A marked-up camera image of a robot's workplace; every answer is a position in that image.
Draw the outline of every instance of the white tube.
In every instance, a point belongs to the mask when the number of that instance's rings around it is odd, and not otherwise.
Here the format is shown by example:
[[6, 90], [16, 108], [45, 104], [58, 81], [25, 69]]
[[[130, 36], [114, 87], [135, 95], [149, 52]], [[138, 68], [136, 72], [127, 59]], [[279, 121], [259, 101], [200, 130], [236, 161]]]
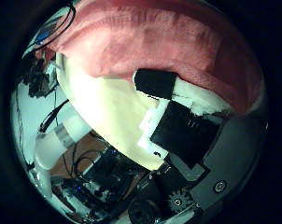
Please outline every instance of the white tube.
[[50, 170], [68, 148], [90, 131], [91, 127], [80, 116], [64, 121], [51, 133], [36, 139], [35, 162], [43, 169]]

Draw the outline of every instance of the screw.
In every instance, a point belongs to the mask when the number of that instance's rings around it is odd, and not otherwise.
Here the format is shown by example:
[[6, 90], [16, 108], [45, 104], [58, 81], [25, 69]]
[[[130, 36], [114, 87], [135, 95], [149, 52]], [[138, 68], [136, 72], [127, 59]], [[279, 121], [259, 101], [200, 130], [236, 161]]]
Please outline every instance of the screw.
[[225, 180], [220, 180], [214, 187], [214, 191], [216, 193], [221, 193], [222, 191], [224, 191], [227, 187], [227, 183]]
[[176, 200], [175, 200], [175, 205], [176, 205], [176, 206], [180, 206], [180, 205], [181, 205], [181, 201], [180, 201], [179, 199], [176, 199]]

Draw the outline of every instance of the wire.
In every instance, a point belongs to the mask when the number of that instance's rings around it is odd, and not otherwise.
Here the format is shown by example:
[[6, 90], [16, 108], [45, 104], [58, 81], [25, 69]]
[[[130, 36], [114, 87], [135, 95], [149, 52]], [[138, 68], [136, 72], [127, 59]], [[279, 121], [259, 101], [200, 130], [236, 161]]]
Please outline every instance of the wire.
[[[54, 109], [56, 109], [56, 104], [57, 104], [57, 88], [55, 88], [55, 93], [54, 93]], [[58, 126], [58, 119], [57, 119], [57, 117], [58, 117], [58, 114], [57, 114], [57, 116], [55, 118], [56, 126]]]
[[39, 131], [42, 133], [45, 133], [47, 131], [47, 128], [51, 125], [51, 123], [54, 121], [54, 119], [57, 117], [59, 111], [62, 109], [62, 107], [67, 104], [69, 100], [65, 100], [63, 103], [61, 103], [58, 107], [54, 108], [47, 116], [46, 118], [41, 122], [39, 125]]
[[[56, 31], [58, 31], [58, 30], [66, 23], [66, 21], [68, 20], [71, 11], [72, 11], [72, 9], [69, 7], [69, 10], [68, 10], [67, 15], [65, 16], [63, 22], [62, 22], [58, 27], [56, 27], [56, 28], [52, 31], [52, 33], [51, 33], [50, 35], [45, 36], [45, 37], [43, 37], [43, 38], [41, 38], [41, 39], [39, 39], [39, 40], [36, 40], [34, 43], [30, 44], [30, 45], [27, 47], [27, 49], [29, 49], [30, 47], [32, 47], [32, 46], [34, 46], [34, 45], [36, 45], [36, 44], [38, 44], [38, 43], [40, 43], [40, 42], [42, 42], [42, 41], [48, 39], [48, 38], [49, 38], [50, 36], [52, 36]], [[39, 30], [42, 30], [42, 29], [43, 29], [44, 27], [46, 27], [49, 23], [52, 23], [52, 22], [53, 22], [53, 20], [51, 20], [50, 22], [46, 22]]]
[[79, 165], [79, 163], [82, 162], [83, 160], [89, 160], [89, 161], [91, 161], [91, 162], [93, 163], [93, 165], [95, 165], [95, 162], [94, 162], [94, 160], [93, 160], [92, 158], [90, 158], [90, 157], [79, 157], [79, 158], [77, 159], [77, 161], [75, 162], [75, 164], [74, 164], [74, 173], [75, 173], [75, 176], [78, 177], [78, 178], [80, 178], [80, 179], [83, 179], [84, 181], [86, 181], [84, 178], [82, 178], [81, 174], [78, 173], [78, 165]]
[[76, 12], [76, 9], [73, 7], [73, 5], [70, 4], [68, 6], [69, 6], [70, 10], [72, 10], [73, 15], [72, 15], [72, 18], [71, 18], [70, 22], [67, 24], [67, 26], [58, 35], [56, 35], [54, 38], [52, 38], [48, 43], [46, 43], [46, 44], [44, 44], [44, 45], [34, 49], [34, 51], [43, 49], [44, 47], [46, 47], [47, 45], [49, 45], [50, 43], [55, 41], [59, 36], [61, 36], [71, 26], [71, 24], [73, 23], [73, 21], [74, 21], [74, 19], [76, 17], [77, 12]]
[[18, 123], [19, 123], [19, 147], [23, 153], [23, 125], [22, 125], [22, 118], [21, 118], [19, 88], [18, 87], [16, 89], [16, 103], [17, 103]]
[[68, 170], [67, 164], [66, 164], [66, 159], [65, 159], [65, 155], [63, 155], [63, 163], [64, 163], [64, 167], [66, 169], [66, 172], [69, 174], [70, 178], [73, 179], [72, 174], [70, 173], [70, 171]]
[[73, 149], [73, 155], [72, 155], [72, 170], [71, 170], [71, 174], [74, 173], [74, 163], [75, 163], [75, 157], [76, 157], [76, 153], [77, 153], [77, 149], [78, 149], [78, 143], [75, 144], [74, 149]]

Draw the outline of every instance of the gear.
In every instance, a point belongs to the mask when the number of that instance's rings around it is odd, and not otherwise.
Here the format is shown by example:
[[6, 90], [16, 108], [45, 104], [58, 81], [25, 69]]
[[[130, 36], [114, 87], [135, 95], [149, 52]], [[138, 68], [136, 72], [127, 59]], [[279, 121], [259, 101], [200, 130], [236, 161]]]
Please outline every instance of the gear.
[[194, 203], [194, 200], [188, 192], [181, 190], [174, 191], [169, 195], [169, 207], [171, 211], [180, 213]]

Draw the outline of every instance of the pink towel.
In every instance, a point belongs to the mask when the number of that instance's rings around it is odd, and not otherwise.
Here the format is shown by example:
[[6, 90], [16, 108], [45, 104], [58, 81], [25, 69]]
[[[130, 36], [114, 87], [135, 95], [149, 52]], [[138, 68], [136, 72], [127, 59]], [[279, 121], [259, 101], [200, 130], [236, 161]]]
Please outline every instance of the pink towel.
[[71, 27], [49, 47], [89, 75], [131, 80], [138, 68], [179, 73], [236, 114], [261, 93], [261, 69], [245, 39], [213, 9], [183, 0], [82, 0]]

